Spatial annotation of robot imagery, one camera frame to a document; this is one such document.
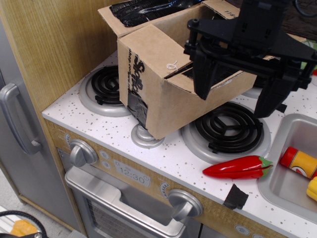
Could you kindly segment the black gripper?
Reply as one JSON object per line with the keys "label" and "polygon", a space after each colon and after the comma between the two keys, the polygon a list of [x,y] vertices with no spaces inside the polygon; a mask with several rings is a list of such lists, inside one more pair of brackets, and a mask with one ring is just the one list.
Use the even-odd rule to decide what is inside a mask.
{"label": "black gripper", "polygon": [[256,118],[284,113],[291,91],[306,89],[317,54],[290,37],[282,22],[294,0],[245,0],[238,17],[230,20],[188,21],[190,37],[185,53],[193,62],[195,93],[207,99],[219,66],[258,76],[267,83],[258,97]]}

